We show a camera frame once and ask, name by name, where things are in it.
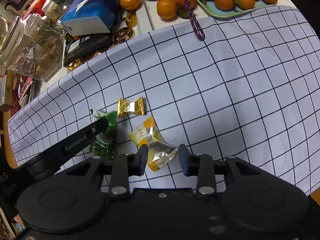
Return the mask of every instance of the snack package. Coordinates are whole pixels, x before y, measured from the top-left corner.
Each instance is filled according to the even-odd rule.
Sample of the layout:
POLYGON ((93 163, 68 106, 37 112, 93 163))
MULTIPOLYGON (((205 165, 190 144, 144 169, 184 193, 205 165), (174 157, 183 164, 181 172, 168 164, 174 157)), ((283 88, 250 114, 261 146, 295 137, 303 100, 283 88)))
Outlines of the snack package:
POLYGON ((28 77, 27 80, 25 81, 25 83, 23 84, 23 87, 22 89, 20 90, 20 93, 18 94, 18 98, 19 98, 19 101, 18 103, 21 105, 22 103, 22 100, 24 98, 24 96, 27 94, 31 84, 33 82, 33 79, 28 77))
POLYGON ((144 115, 143 97, 133 102, 118 98, 118 118, 121 118, 123 114, 144 115))
POLYGON ((130 139, 140 147, 148 145, 148 166, 152 171, 158 171, 178 155, 178 148, 165 143, 153 117, 149 117, 129 135, 130 139))
POLYGON ((72 36, 109 33, 122 12, 120 0, 74 0, 61 24, 72 36))
POLYGON ((98 134, 96 141, 90 145, 90 152, 102 157, 113 158, 117 141, 117 112, 111 111, 105 114, 101 111, 91 109, 90 113, 93 121, 105 118, 109 122, 107 130, 98 134))

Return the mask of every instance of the green candy wrapper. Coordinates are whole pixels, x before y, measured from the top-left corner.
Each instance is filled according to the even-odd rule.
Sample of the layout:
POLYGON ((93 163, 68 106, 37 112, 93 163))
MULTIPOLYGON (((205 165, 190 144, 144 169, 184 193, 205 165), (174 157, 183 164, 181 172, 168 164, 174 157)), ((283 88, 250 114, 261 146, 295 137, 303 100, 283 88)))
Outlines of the green candy wrapper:
POLYGON ((101 157, 113 158, 115 156, 117 141, 117 111, 103 113, 101 111, 91 109, 91 117, 93 121, 105 118, 109 122, 106 131, 96 136, 96 141, 90 145, 90 152, 101 157))

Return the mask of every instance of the light blue tray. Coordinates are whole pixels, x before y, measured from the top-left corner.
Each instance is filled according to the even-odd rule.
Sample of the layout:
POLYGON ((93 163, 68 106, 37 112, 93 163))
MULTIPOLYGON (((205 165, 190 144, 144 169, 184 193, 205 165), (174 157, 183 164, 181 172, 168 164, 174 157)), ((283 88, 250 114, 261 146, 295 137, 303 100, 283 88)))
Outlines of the light blue tray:
POLYGON ((197 0, 198 4, 210 15, 217 18, 229 18, 233 17, 239 14, 252 12, 261 8, 271 7, 277 5, 277 3, 274 4, 267 4, 263 0, 256 0, 256 4, 254 8, 249 10, 243 10, 239 6, 236 5, 236 7, 229 11, 220 10, 218 7, 216 7, 215 3, 212 0, 207 0, 207 5, 203 4, 200 0, 197 0))

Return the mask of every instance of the purple lanyard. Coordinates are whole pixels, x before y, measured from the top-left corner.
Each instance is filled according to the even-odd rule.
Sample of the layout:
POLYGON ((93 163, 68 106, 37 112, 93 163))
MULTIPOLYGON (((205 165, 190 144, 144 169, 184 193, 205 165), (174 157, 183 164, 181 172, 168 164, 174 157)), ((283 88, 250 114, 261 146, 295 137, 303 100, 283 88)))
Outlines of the purple lanyard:
POLYGON ((193 28, 194 33, 196 34, 196 36, 198 37, 199 40, 204 41, 205 35, 204 35, 204 32, 203 32, 203 29, 201 28, 198 20, 196 19, 195 14, 193 13, 193 10, 192 10, 191 5, 190 5, 190 1, 189 0, 183 0, 183 2, 184 2, 184 6, 185 6, 185 8, 187 10, 188 17, 189 17, 189 20, 191 22, 191 26, 193 28))

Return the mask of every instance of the metal screw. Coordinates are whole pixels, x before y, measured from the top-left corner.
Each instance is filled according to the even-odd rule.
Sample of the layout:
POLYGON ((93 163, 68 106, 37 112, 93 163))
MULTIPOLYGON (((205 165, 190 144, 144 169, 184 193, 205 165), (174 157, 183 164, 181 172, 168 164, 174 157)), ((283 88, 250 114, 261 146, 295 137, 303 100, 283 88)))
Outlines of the metal screw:
POLYGON ((118 187, 113 187, 111 189, 111 192, 115 195, 122 195, 127 192, 127 189, 125 187, 118 186, 118 187))
POLYGON ((167 194, 166 194, 166 193, 160 193, 160 194, 159 194, 159 197, 160 197, 160 198, 165 198, 165 197, 167 197, 167 194))
POLYGON ((202 195, 209 195, 209 194, 212 194, 214 192, 214 189, 212 187, 201 187, 199 189, 199 192, 202 195))

